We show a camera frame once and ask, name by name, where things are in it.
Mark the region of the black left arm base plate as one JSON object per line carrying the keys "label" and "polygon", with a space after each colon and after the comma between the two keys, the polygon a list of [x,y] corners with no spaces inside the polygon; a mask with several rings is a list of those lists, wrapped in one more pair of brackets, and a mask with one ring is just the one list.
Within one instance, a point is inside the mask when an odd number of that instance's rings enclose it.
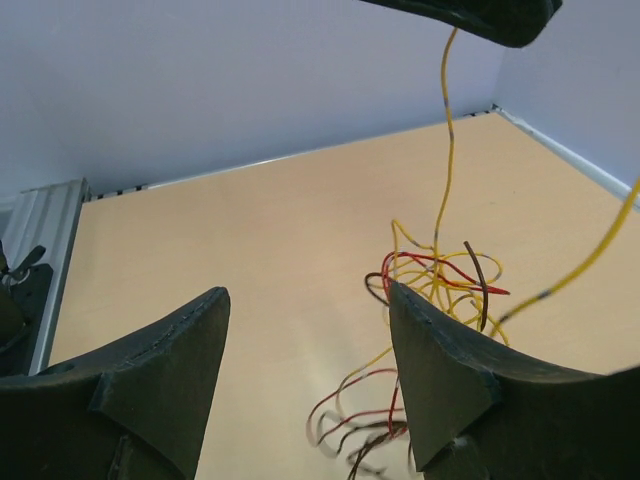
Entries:
{"label": "black left arm base plate", "polygon": [[1,249],[1,376],[27,375],[36,348],[53,269],[35,246],[16,267]]}

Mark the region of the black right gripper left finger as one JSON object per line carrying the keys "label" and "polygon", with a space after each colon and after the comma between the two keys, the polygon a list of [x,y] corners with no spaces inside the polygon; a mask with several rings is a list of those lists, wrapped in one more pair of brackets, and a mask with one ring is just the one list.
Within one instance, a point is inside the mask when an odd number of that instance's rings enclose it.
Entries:
{"label": "black right gripper left finger", "polygon": [[229,318],[214,287],[101,348],[2,378],[2,478],[194,478]]}

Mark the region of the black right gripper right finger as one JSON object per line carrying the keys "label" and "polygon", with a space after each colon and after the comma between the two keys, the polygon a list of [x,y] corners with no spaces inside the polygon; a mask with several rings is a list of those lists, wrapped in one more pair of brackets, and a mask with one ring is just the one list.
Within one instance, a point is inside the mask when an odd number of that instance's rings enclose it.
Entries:
{"label": "black right gripper right finger", "polygon": [[637,369],[598,375],[530,357],[397,283],[390,327],[425,478],[638,477]]}

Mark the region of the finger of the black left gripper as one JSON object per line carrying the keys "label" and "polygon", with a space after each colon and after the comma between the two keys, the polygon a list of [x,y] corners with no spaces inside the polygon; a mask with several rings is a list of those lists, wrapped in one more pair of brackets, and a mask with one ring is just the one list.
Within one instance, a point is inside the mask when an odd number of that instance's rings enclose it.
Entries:
{"label": "finger of the black left gripper", "polygon": [[534,42],[563,6],[562,0],[370,0],[369,3],[441,21],[514,49]]}

